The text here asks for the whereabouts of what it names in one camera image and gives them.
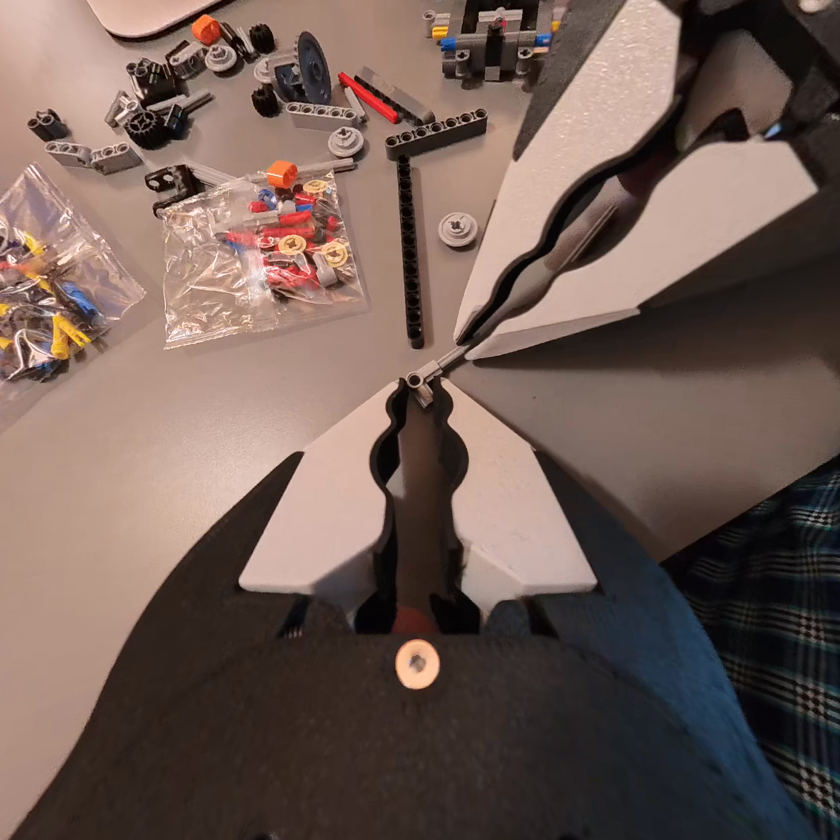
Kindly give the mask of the bag of red lego pins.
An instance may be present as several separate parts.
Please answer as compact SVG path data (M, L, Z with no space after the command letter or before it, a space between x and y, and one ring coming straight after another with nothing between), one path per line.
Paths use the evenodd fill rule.
M163 224L164 347L289 333L370 309L338 176L352 159L200 184Z

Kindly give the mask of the short grey lego axle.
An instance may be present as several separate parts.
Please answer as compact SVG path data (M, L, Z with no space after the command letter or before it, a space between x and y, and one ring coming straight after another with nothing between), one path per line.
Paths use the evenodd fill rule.
M145 109L150 112L155 112L159 114L166 114L172 111L173 109L180 109L184 114L189 114L194 112L195 110L198 110L202 106L207 105L214 99L215 95L212 91L208 89L202 89L196 91L191 95L182 94L170 99L158 101L149 106L146 106Z

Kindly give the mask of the white rounded board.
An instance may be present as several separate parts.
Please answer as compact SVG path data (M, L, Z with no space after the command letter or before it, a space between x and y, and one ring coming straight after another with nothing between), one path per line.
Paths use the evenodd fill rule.
M105 31L116 39L144 40L163 35L231 1L86 1Z

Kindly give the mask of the long black lego beam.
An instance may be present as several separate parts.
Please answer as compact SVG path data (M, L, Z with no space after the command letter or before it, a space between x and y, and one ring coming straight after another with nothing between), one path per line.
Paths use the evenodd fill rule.
M406 155L400 155L397 158L396 184L402 249L406 336L410 346L414 350L420 350L425 345L424 315L419 274L412 167Z

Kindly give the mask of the bundle of grey lego axles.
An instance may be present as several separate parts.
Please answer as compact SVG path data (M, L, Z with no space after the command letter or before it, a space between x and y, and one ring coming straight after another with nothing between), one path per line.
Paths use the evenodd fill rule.
M185 165L192 171L197 180L205 186L218 187L239 178L254 182L260 175L230 175L204 164L186 161ZM297 181L307 182L329 173L350 172L357 168L353 159L334 159L313 164L305 164L297 169Z

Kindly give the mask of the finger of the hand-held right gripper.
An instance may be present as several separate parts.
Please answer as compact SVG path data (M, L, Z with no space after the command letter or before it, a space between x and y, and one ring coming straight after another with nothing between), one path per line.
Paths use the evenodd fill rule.
M504 320L465 357L493 358L632 318L817 191L789 143L706 143L662 178L612 249L559 274L530 309Z
M626 159L664 120L675 93L678 3L573 2L491 208L455 325L465 343L550 230L574 191Z

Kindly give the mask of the black lego pin piece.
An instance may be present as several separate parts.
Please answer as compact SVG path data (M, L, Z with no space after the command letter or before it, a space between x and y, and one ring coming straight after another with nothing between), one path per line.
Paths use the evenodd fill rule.
M233 28L222 21L219 21L218 25L222 39L241 60L249 63L257 59L259 54L254 50L246 32L241 27Z

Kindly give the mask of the bag of yellow blue pins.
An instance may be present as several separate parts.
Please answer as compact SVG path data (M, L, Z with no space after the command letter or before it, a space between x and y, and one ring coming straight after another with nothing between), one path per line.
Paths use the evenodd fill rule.
M1 244L5 431L77 363L104 348L145 290L35 163L2 194Z

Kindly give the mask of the grey lego liftarm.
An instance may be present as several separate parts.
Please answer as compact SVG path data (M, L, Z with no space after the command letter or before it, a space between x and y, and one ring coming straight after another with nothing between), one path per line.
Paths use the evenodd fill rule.
M165 55L165 61L175 77L189 80L206 68L207 47L200 41L183 41Z

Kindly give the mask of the dark grey lego beam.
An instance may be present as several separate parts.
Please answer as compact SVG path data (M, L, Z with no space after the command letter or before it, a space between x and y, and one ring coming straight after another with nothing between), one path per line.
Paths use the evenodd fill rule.
M373 69L364 66L360 73L353 76L353 79L362 88L393 108L401 121L414 127L422 127L436 121L431 108L415 99L405 90L392 84Z

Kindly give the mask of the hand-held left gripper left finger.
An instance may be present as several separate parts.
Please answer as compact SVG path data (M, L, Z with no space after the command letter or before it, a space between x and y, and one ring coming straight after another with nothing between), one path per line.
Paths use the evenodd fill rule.
M247 592L312 595L356 613L396 599L388 489L400 467L406 382L394 381L300 453L239 576Z

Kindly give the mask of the grey lego assembly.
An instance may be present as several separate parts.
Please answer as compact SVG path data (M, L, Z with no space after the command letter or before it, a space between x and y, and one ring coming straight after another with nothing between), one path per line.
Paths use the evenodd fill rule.
M444 78L536 77L571 6L565 1L451 1L423 11L423 32L440 50Z

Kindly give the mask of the large dark blue gear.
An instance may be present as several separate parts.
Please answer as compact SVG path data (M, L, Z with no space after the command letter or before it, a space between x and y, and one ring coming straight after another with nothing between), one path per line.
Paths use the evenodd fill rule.
M307 30L300 32L293 47L269 58L269 75L284 102L326 106L332 101L328 61L318 40Z

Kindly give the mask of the black lego block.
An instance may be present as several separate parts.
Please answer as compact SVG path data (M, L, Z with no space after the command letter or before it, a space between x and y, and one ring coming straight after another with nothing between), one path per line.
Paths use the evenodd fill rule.
M183 85L169 65L141 57L125 67L134 96L144 107L182 95Z

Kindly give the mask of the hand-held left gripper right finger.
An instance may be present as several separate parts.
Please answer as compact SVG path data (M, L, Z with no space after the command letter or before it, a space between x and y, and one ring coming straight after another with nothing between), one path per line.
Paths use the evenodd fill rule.
M446 429L466 450L452 511L459 589L488 616L522 597L592 592L595 573L537 458L509 426L450 381Z

